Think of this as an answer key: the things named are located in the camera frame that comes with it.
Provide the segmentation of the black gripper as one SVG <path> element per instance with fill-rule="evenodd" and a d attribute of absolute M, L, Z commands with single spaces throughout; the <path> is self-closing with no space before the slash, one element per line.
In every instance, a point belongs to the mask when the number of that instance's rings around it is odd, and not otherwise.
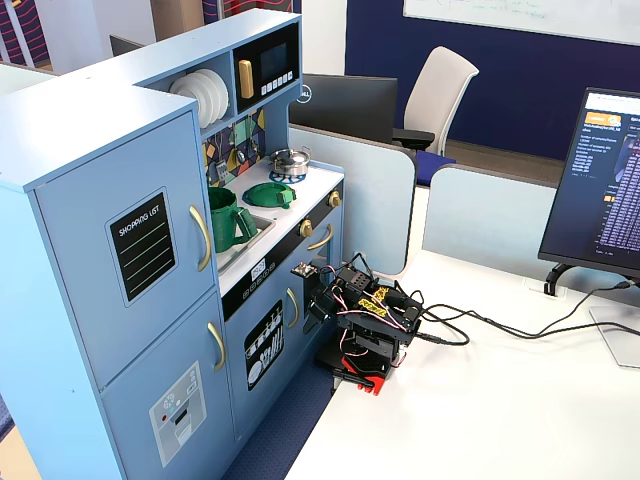
<path fill-rule="evenodd" d="M 338 287 L 335 282 L 325 284 L 316 282 L 310 289 L 309 314 L 303 326 L 303 334 L 307 335 L 316 326 L 320 326 L 325 320 L 336 316 L 339 310 L 339 303 L 334 297 L 334 288 Z"/>

